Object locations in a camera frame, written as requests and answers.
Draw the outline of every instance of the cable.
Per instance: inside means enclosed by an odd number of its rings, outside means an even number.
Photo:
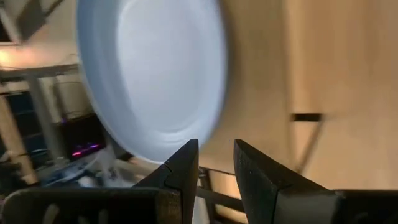
[[[69,176],[64,177],[64,178],[62,178],[62,179],[56,180],[56,181],[54,181],[54,182],[51,182],[51,183],[47,184],[47,186],[56,184],[56,183],[58,183],[58,182],[63,182],[63,181],[65,181],[65,180],[70,180],[70,179],[73,179],[73,178],[75,178],[75,177],[78,177],[79,175],[81,175],[82,173],[84,173],[88,168],[90,168],[93,164],[95,164],[95,162],[97,162],[97,160],[100,158],[100,155],[101,155],[102,152],[103,152],[103,151],[99,151],[99,152],[97,153],[97,156],[96,156],[91,162],[89,162],[84,168],[82,168],[81,170],[79,170],[77,173],[74,173],[73,175],[69,175]]]

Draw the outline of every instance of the wall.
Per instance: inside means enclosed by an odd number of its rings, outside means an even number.
[[[7,10],[12,16],[17,17],[28,0],[6,0]],[[42,8],[46,11],[55,0],[40,0]],[[64,0],[58,8],[47,18],[47,23],[26,43],[18,46],[0,46],[0,67],[5,70],[14,68],[45,67],[61,64],[78,63],[78,54],[75,38],[75,0]],[[80,82],[79,74],[42,78],[42,84],[47,103],[50,107],[52,119],[60,121],[53,96],[54,82],[60,82],[61,94],[66,107],[70,112],[88,111],[89,101]],[[20,83],[15,89],[26,88]]]

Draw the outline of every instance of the electronic equipment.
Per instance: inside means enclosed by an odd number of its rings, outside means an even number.
[[[106,147],[103,126],[94,113],[58,123],[57,128],[71,161]]]

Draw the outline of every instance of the wooden surface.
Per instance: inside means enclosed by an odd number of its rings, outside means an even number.
[[[327,115],[305,175],[398,189],[398,1],[288,2],[294,110]]]
[[[200,165],[233,173],[233,141],[243,139],[291,166],[282,1],[220,4],[229,41],[229,86],[221,121],[200,154]]]

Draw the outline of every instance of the purple light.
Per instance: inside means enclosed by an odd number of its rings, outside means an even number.
[[[96,148],[98,146],[100,146],[100,145],[99,144],[92,145],[92,146],[90,146],[90,149],[94,149],[94,148]]]

